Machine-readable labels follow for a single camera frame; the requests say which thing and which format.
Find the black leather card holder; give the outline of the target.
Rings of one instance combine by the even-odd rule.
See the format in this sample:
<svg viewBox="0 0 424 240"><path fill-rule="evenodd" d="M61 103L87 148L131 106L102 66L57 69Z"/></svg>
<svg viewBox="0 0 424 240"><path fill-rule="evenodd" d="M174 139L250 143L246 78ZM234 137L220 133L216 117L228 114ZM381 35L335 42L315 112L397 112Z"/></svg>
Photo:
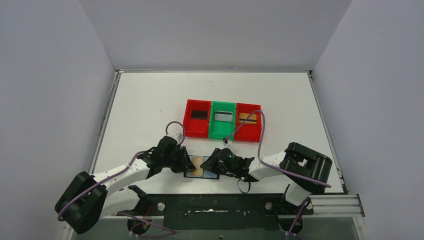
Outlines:
<svg viewBox="0 0 424 240"><path fill-rule="evenodd" d="M189 157L192 160L192 157L195 157L195 156L197 156L197 155L190 155ZM204 161L206 161L208 159L205 156L200 156L200 157L204 157ZM215 174L215 173L207 171L207 170L204 170L203 177L192 177L192 176L190 176L190 173L191 172L185 172L183 174L183 177L184 178L191 178L191 179L210 179L210 180L218 180L220 178L220 176L218 174Z"/></svg>

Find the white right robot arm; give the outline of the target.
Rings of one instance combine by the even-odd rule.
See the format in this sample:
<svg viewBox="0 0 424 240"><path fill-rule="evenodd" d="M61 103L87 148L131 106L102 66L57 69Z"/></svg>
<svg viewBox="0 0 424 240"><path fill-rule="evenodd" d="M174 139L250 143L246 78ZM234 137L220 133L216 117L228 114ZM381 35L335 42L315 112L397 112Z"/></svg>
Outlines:
<svg viewBox="0 0 424 240"><path fill-rule="evenodd" d="M229 148L217 148L200 168L249 184L268 177L285 175L292 183L281 199L281 207L292 214L311 194L321 195L331 187L328 179L332 165L333 161L328 156L300 143L291 142L284 151L258 160L254 157L237 156Z"/></svg>

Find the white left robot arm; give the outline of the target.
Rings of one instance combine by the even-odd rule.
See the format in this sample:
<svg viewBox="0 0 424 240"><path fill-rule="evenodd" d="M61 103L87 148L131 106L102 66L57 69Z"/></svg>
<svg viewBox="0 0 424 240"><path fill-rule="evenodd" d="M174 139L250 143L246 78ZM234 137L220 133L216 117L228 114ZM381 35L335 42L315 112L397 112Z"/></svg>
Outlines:
<svg viewBox="0 0 424 240"><path fill-rule="evenodd" d="M127 211L144 215L149 210L148 194L135 183L164 168L174 173L196 170L187 149L171 136L137 152L129 163L101 173L78 173L54 207L57 219L83 234L106 216Z"/></svg>

